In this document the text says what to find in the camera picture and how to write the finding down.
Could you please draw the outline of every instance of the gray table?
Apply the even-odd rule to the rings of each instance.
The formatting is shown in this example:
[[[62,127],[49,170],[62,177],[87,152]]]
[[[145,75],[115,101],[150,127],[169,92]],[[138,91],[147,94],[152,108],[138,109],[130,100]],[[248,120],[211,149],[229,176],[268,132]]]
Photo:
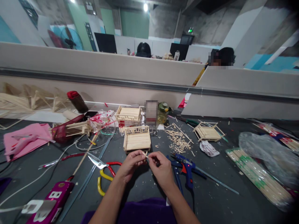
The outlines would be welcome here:
[[[245,175],[240,175],[240,170],[225,154],[226,149],[232,148],[232,146],[238,146],[238,135],[240,132],[247,131],[256,133],[257,131],[263,131],[244,119],[231,120],[230,125],[228,125],[228,119],[200,117],[200,120],[219,122],[218,126],[226,134],[226,138],[229,143],[223,139],[219,142],[212,142],[211,144],[220,152],[220,155],[214,158],[209,158],[200,151],[197,138],[195,134],[192,133],[191,127],[181,121],[176,122],[175,120],[170,119],[171,123],[175,122],[194,142],[192,150],[196,157],[194,157],[191,152],[184,153],[184,156],[192,159],[198,167],[240,193],[240,195],[237,195],[221,185],[216,185],[216,183],[211,179],[204,180],[203,178],[193,174],[195,200],[194,211],[200,222],[202,224],[257,224],[274,223],[275,221],[284,218],[285,214],[272,205]],[[13,126],[6,131],[1,131],[1,133],[4,134],[12,132],[32,123],[34,122],[22,121],[18,125]],[[169,148],[170,140],[167,138],[167,134],[164,131],[158,131],[158,136],[161,138],[151,137],[153,146],[152,150],[160,150],[165,155],[171,155]],[[107,139],[108,136],[100,136],[97,144],[103,144]],[[121,137],[119,133],[114,136],[102,158],[104,162],[124,161],[126,154],[123,151],[123,139],[124,138]],[[82,142],[80,147],[88,147],[87,141]],[[101,150],[102,149],[95,150],[93,153],[98,156]],[[77,152],[78,149],[74,146],[67,151],[68,154]],[[38,170],[38,166],[57,159],[61,153],[62,149],[59,149],[52,144],[50,146],[44,145],[36,149],[34,152],[14,161],[9,169],[0,174],[0,177],[13,178],[13,181],[10,183],[8,188],[0,196],[0,201],[3,201],[6,197],[36,179],[44,171]],[[0,161],[3,160],[4,156],[3,153],[1,153]],[[70,175],[72,175],[80,160],[81,157],[75,157],[59,163],[56,170],[53,172],[53,175],[51,175],[52,170],[49,170],[36,183],[7,201],[3,208],[24,205],[33,196],[34,199],[44,199],[56,182],[66,180]],[[2,170],[5,166],[5,164],[0,165],[0,170]],[[92,166],[93,164],[89,161],[89,159],[85,159],[82,163],[75,178],[73,179],[73,182],[78,184],[75,185],[66,206],[75,196],[75,193],[85,180]],[[113,169],[117,171],[118,166],[114,166]],[[63,223],[80,223],[84,213],[95,210],[98,207],[102,200],[102,196],[100,196],[97,191],[98,176],[99,171],[96,170],[82,198],[75,201],[69,213],[63,220]],[[185,176],[181,175],[181,182],[184,189],[185,199],[190,205],[192,205],[191,193],[184,187],[186,182]],[[102,188],[104,191],[108,189],[109,184],[110,182],[107,180],[102,181]],[[150,197],[165,197],[165,195],[160,189],[149,167],[144,166],[142,169],[135,172],[131,182],[127,186],[123,202],[141,201]],[[26,223],[28,216],[18,216],[18,213],[18,211],[2,213],[0,214],[0,219],[3,223],[13,223],[14,221],[15,223]]]

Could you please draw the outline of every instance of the pink power strip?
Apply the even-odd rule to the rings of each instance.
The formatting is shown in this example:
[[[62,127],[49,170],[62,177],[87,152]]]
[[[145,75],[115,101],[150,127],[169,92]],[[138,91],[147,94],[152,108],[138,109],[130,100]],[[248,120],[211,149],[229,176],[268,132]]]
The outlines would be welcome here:
[[[56,183],[45,198],[45,200],[56,200],[56,204],[53,209],[33,214],[26,224],[50,224],[55,222],[73,187],[74,183],[68,181]]]

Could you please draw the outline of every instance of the black hair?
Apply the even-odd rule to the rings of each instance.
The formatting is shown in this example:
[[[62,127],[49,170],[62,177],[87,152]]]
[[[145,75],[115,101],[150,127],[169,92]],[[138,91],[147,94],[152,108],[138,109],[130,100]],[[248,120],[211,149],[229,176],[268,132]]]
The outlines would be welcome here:
[[[235,62],[234,49],[230,47],[222,48],[218,51],[218,59],[221,61],[221,66],[233,66]]]
[[[140,43],[137,47],[137,57],[150,58],[152,56],[148,43]]]

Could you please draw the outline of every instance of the red and yellow scissors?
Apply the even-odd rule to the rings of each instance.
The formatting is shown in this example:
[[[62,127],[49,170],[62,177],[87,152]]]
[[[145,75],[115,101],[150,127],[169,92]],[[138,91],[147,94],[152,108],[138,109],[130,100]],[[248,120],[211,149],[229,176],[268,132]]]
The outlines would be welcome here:
[[[88,158],[93,162],[93,164],[96,165],[100,169],[100,175],[107,180],[113,181],[113,177],[115,177],[115,172],[112,169],[111,165],[120,165],[121,166],[122,163],[121,162],[104,163],[100,159],[95,157],[93,154],[91,154],[89,152],[87,154],[88,154]],[[110,170],[113,177],[110,177],[104,173],[104,169],[106,167],[108,167],[108,169]],[[99,191],[101,196],[105,195],[105,192],[101,188],[101,177],[98,177],[98,179],[97,179],[97,190]]]

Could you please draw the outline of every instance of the hand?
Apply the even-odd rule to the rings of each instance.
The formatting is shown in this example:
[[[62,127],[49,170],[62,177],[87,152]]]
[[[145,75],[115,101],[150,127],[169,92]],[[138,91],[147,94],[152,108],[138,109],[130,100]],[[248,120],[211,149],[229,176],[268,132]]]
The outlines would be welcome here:
[[[133,176],[134,171],[142,164],[146,164],[147,161],[144,162],[145,155],[142,154],[141,150],[133,151],[128,154],[125,161],[122,163],[115,177],[120,178],[124,183],[128,183]]]
[[[149,154],[149,166],[164,192],[175,185],[171,162],[160,151]]]

